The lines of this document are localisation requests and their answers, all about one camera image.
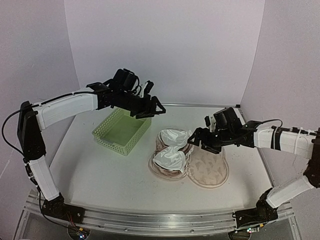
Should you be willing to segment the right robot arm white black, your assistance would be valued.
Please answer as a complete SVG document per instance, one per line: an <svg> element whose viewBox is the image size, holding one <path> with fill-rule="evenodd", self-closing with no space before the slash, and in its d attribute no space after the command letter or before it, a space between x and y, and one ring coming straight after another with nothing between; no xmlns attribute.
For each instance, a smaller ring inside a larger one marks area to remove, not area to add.
<svg viewBox="0 0 320 240"><path fill-rule="evenodd" d="M255 207L233 213L238 230L258 227L278 219L278 208L312 189L320 187L320 131L271 125L269 120L243 122L232 107L204 118L205 127L194 130L187 142L212 154L223 147L237 146L270 150L306 160L306 168L295 177L266 190Z"/></svg>

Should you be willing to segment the white satin bra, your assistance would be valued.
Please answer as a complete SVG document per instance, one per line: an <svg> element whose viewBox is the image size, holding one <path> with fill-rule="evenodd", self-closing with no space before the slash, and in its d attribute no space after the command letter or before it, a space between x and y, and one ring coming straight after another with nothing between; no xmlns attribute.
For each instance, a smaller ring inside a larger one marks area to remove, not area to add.
<svg viewBox="0 0 320 240"><path fill-rule="evenodd" d="M193 147L188 143L191 136L190 130L166 128L157 136L157 153L151 158L151 162L160 169L183 174L186 171L188 157Z"/></svg>

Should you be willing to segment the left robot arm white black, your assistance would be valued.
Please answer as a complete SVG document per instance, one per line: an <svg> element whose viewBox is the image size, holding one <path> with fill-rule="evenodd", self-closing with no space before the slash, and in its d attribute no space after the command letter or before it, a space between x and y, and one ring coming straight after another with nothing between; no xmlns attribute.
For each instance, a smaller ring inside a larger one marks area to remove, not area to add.
<svg viewBox="0 0 320 240"><path fill-rule="evenodd" d="M67 119L108 107L127 110L136 119L166 113L158 98L148 92L143 96L136 96L123 90L108 88L75 91L43 102L31 104L26 101L21 104L17 136L28 177L44 198L40 203L40 212L45 217L81 223L85 209L66 203L59 190L47 160L44 132Z"/></svg>

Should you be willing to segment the green perforated plastic basket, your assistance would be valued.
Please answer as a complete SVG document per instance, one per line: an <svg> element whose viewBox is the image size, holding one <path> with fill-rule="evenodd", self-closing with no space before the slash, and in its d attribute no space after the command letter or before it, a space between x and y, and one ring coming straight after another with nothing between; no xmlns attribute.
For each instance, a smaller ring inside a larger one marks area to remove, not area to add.
<svg viewBox="0 0 320 240"><path fill-rule="evenodd" d="M128 156L151 124L151 118L136 119L128 110L116 108L92 131L92 135L98 144Z"/></svg>

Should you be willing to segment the beige tulip mesh laundry bag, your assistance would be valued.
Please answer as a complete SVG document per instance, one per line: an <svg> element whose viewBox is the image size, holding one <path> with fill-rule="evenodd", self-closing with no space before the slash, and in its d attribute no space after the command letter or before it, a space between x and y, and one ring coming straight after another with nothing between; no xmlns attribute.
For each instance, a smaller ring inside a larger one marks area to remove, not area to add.
<svg viewBox="0 0 320 240"><path fill-rule="evenodd" d="M187 158L188 162L185 172L169 172L168 170L160 169L160 167L152 163L152 157L157 153L157 147L159 147L157 138L155 141L155 151L148 161L149 170L156 176L169 181L177 181L188 177L194 184L205 189L218 188L227 181L230 171L224 149L220 153L214 154L201 149L199 146L190 144L193 147L193 151Z"/></svg>

